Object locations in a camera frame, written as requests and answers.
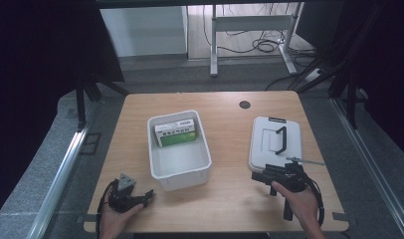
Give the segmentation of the person's right hand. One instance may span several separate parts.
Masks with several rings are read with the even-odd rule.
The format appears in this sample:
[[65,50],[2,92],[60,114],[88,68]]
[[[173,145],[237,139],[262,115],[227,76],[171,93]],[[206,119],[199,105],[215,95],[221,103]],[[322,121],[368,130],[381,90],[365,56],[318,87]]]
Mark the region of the person's right hand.
[[273,181],[272,186],[290,205],[298,219],[306,239],[325,239],[317,221],[318,206],[312,190],[308,187],[302,192],[290,192],[281,184]]

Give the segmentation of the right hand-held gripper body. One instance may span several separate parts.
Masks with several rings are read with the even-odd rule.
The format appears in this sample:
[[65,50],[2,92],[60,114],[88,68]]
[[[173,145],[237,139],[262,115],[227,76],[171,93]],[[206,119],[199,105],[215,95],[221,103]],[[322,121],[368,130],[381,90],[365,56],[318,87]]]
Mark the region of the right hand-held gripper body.
[[287,157],[288,163],[282,166],[284,174],[270,174],[273,181],[280,183],[290,192],[302,192],[308,187],[312,190],[318,206],[318,221],[324,220],[324,205],[321,191],[317,183],[311,179],[303,169],[303,162],[315,164],[315,161],[300,159],[297,157]]

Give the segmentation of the grey lidded case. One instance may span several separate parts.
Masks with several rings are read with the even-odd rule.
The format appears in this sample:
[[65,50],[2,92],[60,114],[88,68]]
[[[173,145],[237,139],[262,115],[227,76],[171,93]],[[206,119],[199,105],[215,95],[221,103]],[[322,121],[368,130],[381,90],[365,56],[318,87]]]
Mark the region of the grey lidded case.
[[291,157],[302,156],[302,132],[297,122],[269,117],[254,119],[249,155],[252,171],[262,172],[267,164],[284,167]]

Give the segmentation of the black metal stand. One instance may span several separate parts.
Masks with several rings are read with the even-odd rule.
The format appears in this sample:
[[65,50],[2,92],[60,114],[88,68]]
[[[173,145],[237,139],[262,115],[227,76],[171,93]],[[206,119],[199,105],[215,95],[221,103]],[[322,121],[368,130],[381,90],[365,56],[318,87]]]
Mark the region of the black metal stand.
[[342,95],[343,91],[346,91],[346,119],[354,129],[357,129],[355,120],[356,104],[359,102],[356,94],[357,80],[352,72],[352,64],[347,60],[341,62],[336,67],[335,79],[328,89],[328,95],[331,98],[338,98]]

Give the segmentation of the white cabinet panel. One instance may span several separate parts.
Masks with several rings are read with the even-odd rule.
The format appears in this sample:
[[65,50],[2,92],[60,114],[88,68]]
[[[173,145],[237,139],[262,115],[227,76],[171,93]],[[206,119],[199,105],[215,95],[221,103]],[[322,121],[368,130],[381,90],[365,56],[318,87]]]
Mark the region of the white cabinet panel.
[[101,9],[119,57],[187,53],[187,8]]

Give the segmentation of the black square floor bracket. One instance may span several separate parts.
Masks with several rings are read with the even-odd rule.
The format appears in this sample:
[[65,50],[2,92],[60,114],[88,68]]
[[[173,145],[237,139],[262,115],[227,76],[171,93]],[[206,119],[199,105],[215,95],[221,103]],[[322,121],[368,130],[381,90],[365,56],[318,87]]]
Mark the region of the black square floor bracket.
[[87,134],[81,146],[80,155],[95,155],[100,144],[100,139],[100,132]]

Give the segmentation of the white metal desk frame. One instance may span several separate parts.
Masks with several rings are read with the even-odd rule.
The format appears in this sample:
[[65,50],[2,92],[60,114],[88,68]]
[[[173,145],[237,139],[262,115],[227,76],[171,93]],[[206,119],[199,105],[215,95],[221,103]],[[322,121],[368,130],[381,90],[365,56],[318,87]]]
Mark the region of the white metal desk frame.
[[218,32],[266,30],[286,32],[284,38],[279,42],[279,50],[289,74],[295,76],[298,72],[290,57],[289,48],[301,6],[302,3],[298,2],[296,9],[291,15],[218,17],[216,15],[216,6],[213,5],[211,18],[210,76],[218,76],[218,48],[216,39]]

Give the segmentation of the person's left hand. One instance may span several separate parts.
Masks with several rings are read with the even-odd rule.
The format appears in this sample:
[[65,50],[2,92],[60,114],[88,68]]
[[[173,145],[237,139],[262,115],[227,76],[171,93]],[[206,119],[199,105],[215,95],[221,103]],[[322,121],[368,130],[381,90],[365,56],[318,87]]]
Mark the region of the person's left hand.
[[131,218],[142,208],[143,205],[138,204],[124,213],[119,213],[105,204],[101,212],[100,239],[116,239]]

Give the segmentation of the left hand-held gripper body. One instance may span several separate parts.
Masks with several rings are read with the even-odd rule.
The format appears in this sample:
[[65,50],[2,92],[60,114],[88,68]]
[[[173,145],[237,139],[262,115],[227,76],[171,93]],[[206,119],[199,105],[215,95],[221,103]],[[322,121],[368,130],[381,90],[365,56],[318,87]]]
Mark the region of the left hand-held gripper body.
[[143,204],[145,196],[131,196],[135,183],[136,181],[133,178],[122,173],[119,179],[113,182],[112,190],[108,197],[109,207],[116,212],[124,213],[138,204]]

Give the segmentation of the black tripod stand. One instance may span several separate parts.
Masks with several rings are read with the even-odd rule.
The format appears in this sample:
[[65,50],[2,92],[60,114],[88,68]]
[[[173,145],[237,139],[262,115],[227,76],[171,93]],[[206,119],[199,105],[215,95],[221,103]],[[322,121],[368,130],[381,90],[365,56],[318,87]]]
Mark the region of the black tripod stand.
[[98,87],[98,83],[110,88],[111,90],[127,96],[129,91],[117,85],[116,83],[109,81],[97,74],[80,74],[77,80],[77,112],[78,112],[78,131],[82,131],[87,125],[86,104],[85,96],[92,102],[98,102],[101,100],[101,91]]

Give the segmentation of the green and white carton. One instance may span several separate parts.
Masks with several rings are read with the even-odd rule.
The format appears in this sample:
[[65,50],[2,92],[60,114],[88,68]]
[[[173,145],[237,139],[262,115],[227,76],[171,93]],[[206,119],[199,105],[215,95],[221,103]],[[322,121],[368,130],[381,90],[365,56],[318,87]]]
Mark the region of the green and white carton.
[[182,119],[157,124],[154,132],[160,146],[169,146],[196,139],[196,127],[193,119]]

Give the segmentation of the white plastic bin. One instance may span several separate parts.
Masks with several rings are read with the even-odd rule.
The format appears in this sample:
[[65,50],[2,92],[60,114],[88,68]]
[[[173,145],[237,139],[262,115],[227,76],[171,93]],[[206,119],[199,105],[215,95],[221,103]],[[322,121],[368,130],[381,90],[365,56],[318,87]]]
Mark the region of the white plastic bin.
[[[196,139],[169,146],[160,146],[154,132],[157,124],[193,119]],[[171,191],[206,183],[212,164],[202,122],[196,111],[157,116],[147,121],[151,175],[164,191]]]

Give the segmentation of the dark curtain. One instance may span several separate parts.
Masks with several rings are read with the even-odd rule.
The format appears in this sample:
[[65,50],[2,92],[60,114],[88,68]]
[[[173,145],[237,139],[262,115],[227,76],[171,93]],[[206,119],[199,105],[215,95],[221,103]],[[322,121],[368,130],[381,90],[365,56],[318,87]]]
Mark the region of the dark curtain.
[[97,0],[0,0],[0,209],[79,81],[123,76]]
[[404,0],[306,0],[297,34],[341,67],[328,93],[364,90],[366,110],[404,152]]

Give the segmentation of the aluminium floor rail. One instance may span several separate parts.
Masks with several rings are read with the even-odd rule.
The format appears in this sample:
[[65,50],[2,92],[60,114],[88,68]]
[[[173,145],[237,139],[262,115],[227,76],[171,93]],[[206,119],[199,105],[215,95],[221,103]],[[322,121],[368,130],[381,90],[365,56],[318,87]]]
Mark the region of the aluminium floor rail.
[[346,118],[346,110],[343,104],[336,99],[331,99],[330,102],[335,108],[344,129],[346,130],[349,138],[352,140],[354,147],[356,148],[361,160],[363,161],[363,164],[365,165],[366,170],[368,171],[391,216],[404,237],[404,205],[394,190],[390,187],[390,184],[380,170],[378,164],[375,162],[375,157],[370,152],[359,131],[355,129]]
[[89,127],[90,125],[86,123],[75,132],[26,239],[43,239],[76,163],[81,146],[88,134]]

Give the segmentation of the white power strip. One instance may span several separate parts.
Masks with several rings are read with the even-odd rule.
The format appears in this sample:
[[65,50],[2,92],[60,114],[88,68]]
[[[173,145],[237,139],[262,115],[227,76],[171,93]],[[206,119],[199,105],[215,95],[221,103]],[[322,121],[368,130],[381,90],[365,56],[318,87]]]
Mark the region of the white power strip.
[[322,73],[323,73],[323,69],[316,68],[316,69],[312,70],[304,79],[307,82],[311,82],[311,81],[315,80],[316,78],[318,78]]

